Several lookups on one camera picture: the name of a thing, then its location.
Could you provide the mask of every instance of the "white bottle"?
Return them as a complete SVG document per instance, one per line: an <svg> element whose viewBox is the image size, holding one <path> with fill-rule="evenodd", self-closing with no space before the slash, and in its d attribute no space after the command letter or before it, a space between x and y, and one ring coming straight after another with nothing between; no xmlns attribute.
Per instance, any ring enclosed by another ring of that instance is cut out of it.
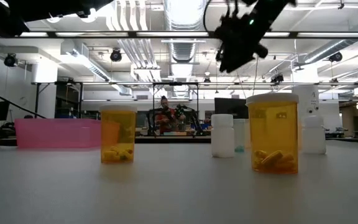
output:
<svg viewBox="0 0 358 224"><path fill-rule="evenodd" d="M326 153L326 134L320 115L305 116L302 120L302 151L308 154Z"/></svg>
<svg viewBox="0 0 358 224"><path fill-rule="evenodd" d="M211 153L213 157L234 157L233 115L214 114L211 118Z"/></svg>

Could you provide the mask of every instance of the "person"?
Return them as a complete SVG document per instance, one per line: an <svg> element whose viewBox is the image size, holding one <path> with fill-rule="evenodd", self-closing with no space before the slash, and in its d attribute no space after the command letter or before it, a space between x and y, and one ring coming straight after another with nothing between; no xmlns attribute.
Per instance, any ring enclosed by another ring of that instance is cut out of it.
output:
<svg viewBox="0 0 358 224"><path fill-rule="evenodd" d="M169 108L168 99L165 96L161 97L161 107L163 111L157 115L156 124L160 125L160 134L176 130L177 118L175 117L175 110ZM184 115L178 118L180 121L185 119Z"/></svg>

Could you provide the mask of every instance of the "pink container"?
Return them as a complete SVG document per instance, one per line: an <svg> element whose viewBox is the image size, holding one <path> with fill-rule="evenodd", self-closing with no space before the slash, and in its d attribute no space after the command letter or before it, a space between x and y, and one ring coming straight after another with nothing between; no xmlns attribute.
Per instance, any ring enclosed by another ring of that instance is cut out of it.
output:
<svg viewBox="0 0 358 224"><path fill-rule="evenodd" d="M93 119L16 119L15 127L19 149L84 151L101 144L101 123Z"/></svg>

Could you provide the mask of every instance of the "white table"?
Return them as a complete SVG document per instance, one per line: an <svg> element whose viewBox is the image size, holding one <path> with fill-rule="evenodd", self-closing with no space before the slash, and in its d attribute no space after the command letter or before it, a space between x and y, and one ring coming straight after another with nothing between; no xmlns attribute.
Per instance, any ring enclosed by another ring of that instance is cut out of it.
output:
<svg viewBox="0 0 358 224"><path fill-rule="evenodd" d="M301 156L298 175L253 172L249 154L139 144L133 164L99 152L0 148L0 223L358 224L358 143Z"/></svg>

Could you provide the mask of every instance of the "desk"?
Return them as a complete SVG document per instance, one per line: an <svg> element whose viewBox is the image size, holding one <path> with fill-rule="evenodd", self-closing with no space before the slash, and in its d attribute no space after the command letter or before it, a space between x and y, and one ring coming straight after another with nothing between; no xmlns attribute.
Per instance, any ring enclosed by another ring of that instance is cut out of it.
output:
<svg viewBox="0 0 358 224"><path fill-rule="evenodd" d="M0 223L358 223L358 143L329 141L298 175L183 146L138 144L133 164L116 165L98 151L0 149Z"/></svg>

